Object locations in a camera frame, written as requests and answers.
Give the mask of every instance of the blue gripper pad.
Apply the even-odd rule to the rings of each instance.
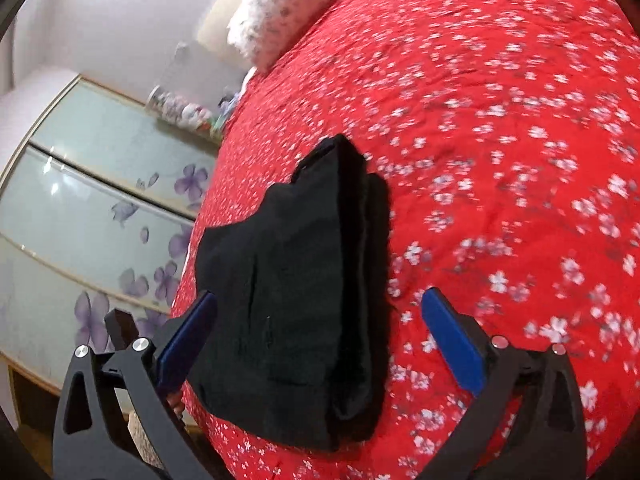
[[[462,317],[467,316],[458,314],[436,287],[429,288],[422,295],[422,319],[444,360],[459,386],[477,397],[486,383],[484,356],[478,349],[483,341],[472,340],[460,323]]]
[[[154,336],[158,348],[156,391],[162,398],[177,392],[187,378],[218,317],[213,293],[200,294],[182,316],[168,320]]]

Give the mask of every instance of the black cloth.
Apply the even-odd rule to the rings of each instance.
[[[371,354],[386,343],[383,182],[336,136],[290,184],[272,185],[254,215],[206,229],[196,288],[215,293],[219,317],[188,381],[210,413],[308,449],[370,437],[385,375]]]

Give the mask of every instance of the purple flower decal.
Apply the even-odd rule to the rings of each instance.
[[[139,276],[136,279],[136,274],[133,269],[126,269],[118,278],[120,284],[120,290],[122,290],[128,296],[134,298],[142,298],[149,292],[149,282],[145,276]]]
[[[82,291],[76,300],[74,313],[80,323],[76,332],[76,346],[89,345],[97,353],[107,348],[109,335],[104,325],[104,316],[109,311],[109,298],[101,292],[94,296],[93,303],[86,291]]]
[[[151,339],[156,334],[156,330],[166,323],[168,316],[150,308],[145,309],[145,314],[146,317],[136,319],[136,326],[140,337]]]
[[[156,288],[156,299],[158,301],[166,300],[167,306],[171,306],[174,302],[175,293],[178,291],[178,281],[174,278],[174,274],[178,270],[178,266],[173,261],[169,261],[164,269],[158,267],[154,272],[154,281],[158,284]]]
[[[174,189],[178,195],[185,193],[189,197],[189,202],[196,202],[204,192],[201,184],[209,178],[209,173],[204,168],[196,171],[195,164],[189,164],[182,170],[184,178],[175,181]]]
[[[111,211],[113,212],[113,219],[116,222],[120,222],[120,225],[123,227],[124,222],[127,219],[131,218],[131,216],[133,216],[133,213],[135,213],[137,210],[137,205],[131,202],[127,202],[126,200],[121,200],[111,208]]]
[[[193,230],[193,227],[188,225],[182,225],[180,228],[182,232],[173,235],[169,240],[169,256],[174,260],[186,254],[189,250],[189,240],[191,239],[191,231]]]

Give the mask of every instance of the floral pillowcase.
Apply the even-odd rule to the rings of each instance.
[[[271,66],[335,0],[242,0],[228,42],[261,72]]]

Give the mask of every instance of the bed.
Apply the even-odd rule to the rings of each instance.
[[[392,357],[374,437],[337,454],[247,434],[186,386],[236,478],[414,478],[471,402],[420,318],[430,285],[517,346],[564,343],[596,471],[640,405],[639,64],[615,0],[339,0],[252,79],[172,313],[194,299],[204,228],[246,218],[343,132],[390,187]]]

